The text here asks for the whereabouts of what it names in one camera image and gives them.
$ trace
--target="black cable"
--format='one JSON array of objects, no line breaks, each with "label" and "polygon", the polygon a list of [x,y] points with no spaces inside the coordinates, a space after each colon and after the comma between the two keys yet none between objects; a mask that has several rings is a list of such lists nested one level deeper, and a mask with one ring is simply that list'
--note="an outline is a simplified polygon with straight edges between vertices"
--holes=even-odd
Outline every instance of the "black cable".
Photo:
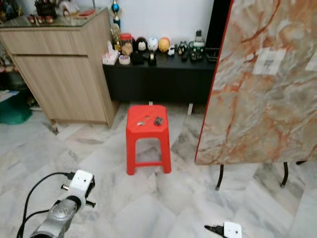
[{"label": "black cable", "polygon": [[50,175],[47,175],[45,176],[44,178],[42,178],[40,181],[38,181],[34,186],[33,188],[30,190],[27,198],[26,198],[26,201],[25,201],[25,205],[24,205],[24,212],[23,212],[23,220],[22,220],[22,224],[20,226],[20,229],[16,235],[17,238],[23,238],[23,233],[24,233],[24,226],[25,226],[25,223],[27,221],[27,219],[30,219],[32,216],[34,216],[35,214],[37,213],[33,213],[31,214],[30,216],[28,216],[28,218],[26,217],[26,213],[27,213],[27,208],[28,208],[28,205],[29,205],[29,200],[30,200],[30,197],[31,197],[31,194],[32,192],[34,191],[34,189],[41,183],[43,182],[44,180],[46,180],[48,177],[51,177],[53,175],[65,175],[67,176],[68,179],[73,179],[75,173],[62,173],[62,172],[57,172],[57,173],[52,173]]}]

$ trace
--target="wooden cabinet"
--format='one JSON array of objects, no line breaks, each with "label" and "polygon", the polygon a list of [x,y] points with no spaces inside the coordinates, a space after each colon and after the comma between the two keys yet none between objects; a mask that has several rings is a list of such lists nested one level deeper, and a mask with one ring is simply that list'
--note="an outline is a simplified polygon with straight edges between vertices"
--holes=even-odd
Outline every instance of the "wooden cabinet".
[{"label": "wooden cabinet", "polygon": [[49,119],[112,125],[117,106],[102,66],[106,8],[80,26],[1,28],[0,38]]}]

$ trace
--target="glass top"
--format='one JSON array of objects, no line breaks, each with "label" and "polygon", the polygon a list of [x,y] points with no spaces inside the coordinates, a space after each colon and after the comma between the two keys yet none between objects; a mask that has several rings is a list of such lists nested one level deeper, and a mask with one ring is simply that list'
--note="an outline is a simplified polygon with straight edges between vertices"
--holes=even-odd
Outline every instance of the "glass top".
[{"label": "glass top", "polygon": [[[36,25],[32,25],[28,20],[28,15],[20,16],[15,19],[12,19],[10,21],[4,22],[3,24],[0,24],[0,28],[19,28],[19,27],[81,27],[85,25],[87,22],[89,22],[94,16],[102,12],[104,8],[98,8],[96,7],[96,12],[89,16],[88,18],[82,18],[78,16],[58,16],[53,24],[39,24],[36,20]],[[87,8],[81,8],[80,11],[88,10]]]}]

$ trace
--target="cabinet door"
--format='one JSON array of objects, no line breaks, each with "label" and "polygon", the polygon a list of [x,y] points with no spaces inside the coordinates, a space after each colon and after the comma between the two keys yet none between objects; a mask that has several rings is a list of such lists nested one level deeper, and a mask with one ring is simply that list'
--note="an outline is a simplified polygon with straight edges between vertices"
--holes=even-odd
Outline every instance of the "cabinet door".
[{"label": "cabinet door", "polygon": [[106,121],[87,57],[14,58],[49,119]]}]

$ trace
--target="black metal leg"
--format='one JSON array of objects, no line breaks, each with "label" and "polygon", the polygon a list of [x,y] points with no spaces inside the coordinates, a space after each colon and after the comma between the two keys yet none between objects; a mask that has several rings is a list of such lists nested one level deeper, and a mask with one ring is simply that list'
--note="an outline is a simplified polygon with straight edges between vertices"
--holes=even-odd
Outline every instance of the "black metal leg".
[{"label": "black metal leg", "polygon": [[223,177],[223,165],[220,165],[220,174],[219,174],[219,179],[218,179],[218,183],[217,183],[217,187],[216,187],[217,191],[220,189],[222,177]]},{"label": "black metal leg", "polygon": [[284,162],[284,178],[281,183],[281,188],[285,187],[287,178],[288,178],[288,166],[287,166],[287,162]]},{"label": "black metal leg", "polygon": [[307,162],[307,160],[297,161],[296,164],[301,165],[302,163],[305,163],[305,162]]}]

